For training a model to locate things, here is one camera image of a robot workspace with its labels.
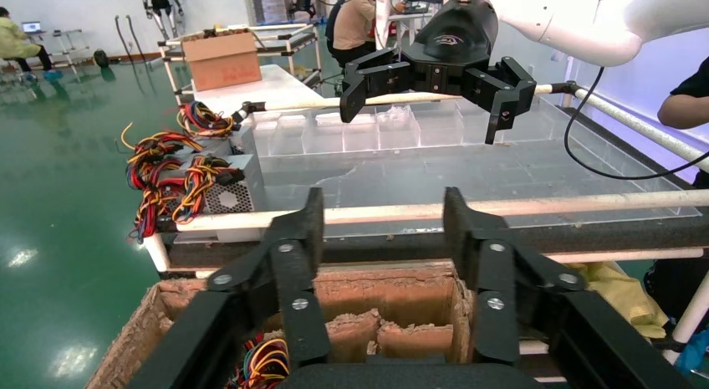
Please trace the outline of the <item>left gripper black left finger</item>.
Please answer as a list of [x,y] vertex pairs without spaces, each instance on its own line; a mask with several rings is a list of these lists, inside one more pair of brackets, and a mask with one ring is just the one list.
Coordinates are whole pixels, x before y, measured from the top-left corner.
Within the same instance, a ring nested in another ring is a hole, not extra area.
[[219,269],[207,284],[228,295],[227,315],[237,339],[279,315],[293,369],[325,363],[330,353],[314,290],[323,232],[324,196],[312,188],[302,209],[275,217],[256,248]]

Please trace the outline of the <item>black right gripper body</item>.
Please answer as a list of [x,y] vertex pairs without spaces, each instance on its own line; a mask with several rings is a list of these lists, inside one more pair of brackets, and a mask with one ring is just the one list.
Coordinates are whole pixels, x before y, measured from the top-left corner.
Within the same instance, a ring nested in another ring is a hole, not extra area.
[[469,69],[486,70],[497,38],[497,14],[488,0],[451,0],[401,53],[411,89],[460,95]]

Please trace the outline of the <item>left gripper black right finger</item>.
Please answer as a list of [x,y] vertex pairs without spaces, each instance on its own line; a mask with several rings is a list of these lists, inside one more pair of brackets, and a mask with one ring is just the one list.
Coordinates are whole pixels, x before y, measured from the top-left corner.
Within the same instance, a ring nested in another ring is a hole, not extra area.
[[456,187],[445,190],[442,222],[458,278],[474,295],[472,359],[517,364],[521,330],[557,339],[565,294],[586,288],[580,274],[521,243],[504,218],[470,208]]

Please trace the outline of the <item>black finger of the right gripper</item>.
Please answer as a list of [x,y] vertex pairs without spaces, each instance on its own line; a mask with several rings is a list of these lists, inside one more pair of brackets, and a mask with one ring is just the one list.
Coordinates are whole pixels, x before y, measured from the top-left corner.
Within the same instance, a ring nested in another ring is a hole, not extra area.
[[498,131],[511,130],[518,115],[530,110],[537,83],[512,57],[503,57],[486,71],[464,71],[464,98],[489,114],[484,142]]
[[347,63],[339,99],[341,121],[350,123],[369,98],[410,90],[411,71],[409,62],[397,60],[394,49],[378,50]]

